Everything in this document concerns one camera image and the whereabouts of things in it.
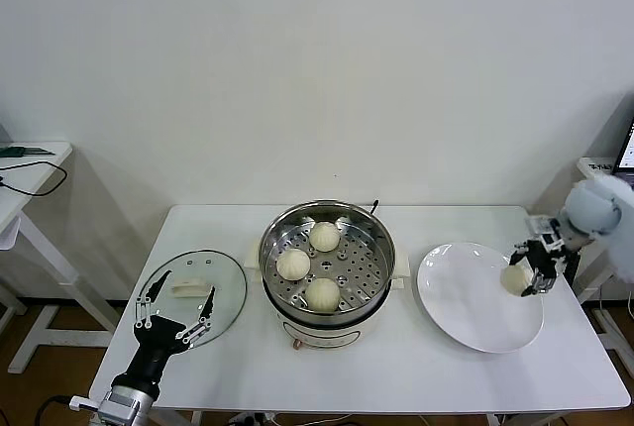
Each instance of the steamer basket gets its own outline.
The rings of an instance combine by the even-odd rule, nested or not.
[[[310,230],[321,221],[337,226],[339,246],[328,253],[312,248]],[[296,281],[283,279],[277,259],[287,249],[304,251],[310,271]],[[356,205],[319,200],[294,206],[266,228],[259,248],[259,264],[268,297],[273,305],[308,327],[325,329],[354,325],[380,306],[389,291],[395,252],[389,233],[376,217]],[[327,277],[339,285],[341,298],[334,313],[312,311],[306,288],[315,278]]]

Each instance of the white fluffy object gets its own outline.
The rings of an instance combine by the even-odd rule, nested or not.
[[[339,230],[332,223],[322,221],[313,226],[308,239],[317,251],[327,253],[339,246]]]
[[[277,258],[277,272],[286,280],[299,280],[310,271],[310,258],[301,250],[290,248]]]
[[[314,279],[306,289],[308,308],[316,312],[334,312],[339,306],[339,286],[330,279]]]
[[[501,282],[504,288],[513,295],[521,296],[522,292],[531,285],[533,269],[524,265],[505,267]]]

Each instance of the wooden floor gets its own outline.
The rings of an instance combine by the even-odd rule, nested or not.
[[[15,317],[0,336],[0,409],[9,419],[10,426],[32,426],[38,407],[55,394],[87,395],[90,383],[105,353],[104,349],[78,349],[69,347],[39,347],[23,374],[8,374],[11,362],[29,328],[35,321],[40,307],[31,307],[26,315]],[[625,308],[611,308],[610,313],[619,324],[631,345],[634,345],[634,321]],[[97,323],[79,307],[62,307],[53,321],[59,329],[98,330]],[[565,355],[566,352],[554,352]],[[610,355],[624,379],[630,394],[634,392],[634,380],[630,378],[618,359]],[[223,426],[233,413],[205,413],[203,425]],[[282,414],[276,421],[291,426],[317,419],[337,416],[313,416]],[[430,426],[485,426],[483,416],[426,416]],[[85,426],[88,413],[76,413],[53,404],[42,419],[42,426]],[[424,426],[417,416],[363,416],[355,415],[341,422],[326,423],[331,426],[352,422],[361,426]],[[552,426],[634,426],[634,408],[620,411],[573,413],[566,416],[566,423],[557,420]]]

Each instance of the laptop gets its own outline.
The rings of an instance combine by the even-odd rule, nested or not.
[[[612,169],[612,174],[627,181],[634,188],[634,120],[630,124],[627,137]]]

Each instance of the white table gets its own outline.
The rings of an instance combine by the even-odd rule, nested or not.
[[[16,142],[14,146],[40,147],[53,152],[54,156],[22,157],[17,159],[0,159],[0,167],[46,160],[60,165],[71,152],[67,142]],[[56,170],[45,164],[0,171],[4,182],[20,188],[23,191],[37,193],[42,185]],[[27,335],[22,346],[9,365],[9,373],[22,373],[38,345],[65,345],[75,347],[107,347],[115,331],[119,314],[103,299],[97,291],[81,277],[79,272],[68,262],[47,237],[36,227],[22,208],[31,200],[31,196],[23,195],[0,188],[0,233],[8,229],[13,223],[19,223],[22,235],[31,242],[49,264],[44,269],[66,290],[72,298],[86,309],[103,327],[106,332],[89,332],[73,330],[48,329],[49,324],[57,313],[57,306],[48,305],[41,312]],[[26,307],[6,288],[0,285],[0,302],[7,305],[7,311],[0,319],[0,332],[7,325],[14,314],[24,314]]]
[[[243,261],[283,206],[175,206],[134,294],[161,264],[190,250],[216,249]],[[412,281],[424,255],[471,241],[510,254],[528,232],[520,207],[379,206],[376,215],[406,250]],[[531,412],[506,424],[545,424],[566,411],[621,408],[630,396],[568,285],[544,297],[545,323],[519,352],[484,354],[455,342],[424,311],[406,281],[377,314],[376,330],[335,351],[294,351],[258,282],[223,336],[173,357],[155,407],[190,410],[462,414]],[[101,400],[134,352],[128,304],[90,398]]]

